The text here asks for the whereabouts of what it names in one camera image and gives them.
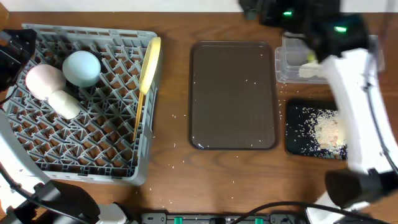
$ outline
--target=clear plastic container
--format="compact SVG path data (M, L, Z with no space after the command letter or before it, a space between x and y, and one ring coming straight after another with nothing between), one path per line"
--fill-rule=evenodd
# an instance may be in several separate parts
M370 35L370 38L377 41L376 35ZM283 37L282 46L275 49L275 75L278 82L327 84L328 82L322 77L319 67L305 67L307 73L316 74L312 77L307 78L299 74L300 67L309 63L308 56L311 53L312 50L302 40ZM384 57L381 49L379 49L377 67L379 72L384 70Z

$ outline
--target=brown tray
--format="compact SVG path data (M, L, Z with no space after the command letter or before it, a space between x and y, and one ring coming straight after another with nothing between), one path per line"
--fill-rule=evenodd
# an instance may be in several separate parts
M279 143L272 50L265 42L201 41L190 58L189 141L197 149Z

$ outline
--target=black tray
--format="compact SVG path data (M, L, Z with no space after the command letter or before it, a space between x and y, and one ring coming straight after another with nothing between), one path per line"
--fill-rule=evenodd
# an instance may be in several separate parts
M305 124L305 121L310 118L310 113L303 113L303 108L311 108L310 111L315 114L318 114L321 110L337 110L334 102L300 99L290 100L286 107L286 150L292 154L301 156L313 156L327 159L346 159L346 146L341 148L339 154L331 153L326 149L311 151L311 149L315 149L319 146L319 143L317 143L313 137L306 134L309 132L309 127Z

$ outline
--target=wooden handle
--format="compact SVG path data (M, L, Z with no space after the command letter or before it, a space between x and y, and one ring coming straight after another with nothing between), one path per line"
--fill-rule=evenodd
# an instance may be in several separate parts
M139 121L141 120L141 111L142 111L142 101L144 99L144 94L142 94L141 92L139 92L139 97L138 97L138 105L137 105L137 113L136 113L136 125L134 127L134 135L132 137L132 140L135 141L136 140L136 136L137 136L137 129L138 129L138 125L139 125Z

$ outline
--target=white object in container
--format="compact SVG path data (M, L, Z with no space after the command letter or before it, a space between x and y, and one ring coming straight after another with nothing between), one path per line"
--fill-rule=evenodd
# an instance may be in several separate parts
M79 101L62 90L53 92L49 97L49 105L65 119L72 119L80 113Z
M300 78L312 78L316 76L324 77L321 70L321 65L318 63L318 60L300 66L300 68L298 69L298 76Z
M89 87L100 80L100 61L90 52L74 52L62 64L62 71L68 81L78 87Z
M29 70L25 82L36 99L48 100L53 92L64 89L67 81L61 70L42 64Z

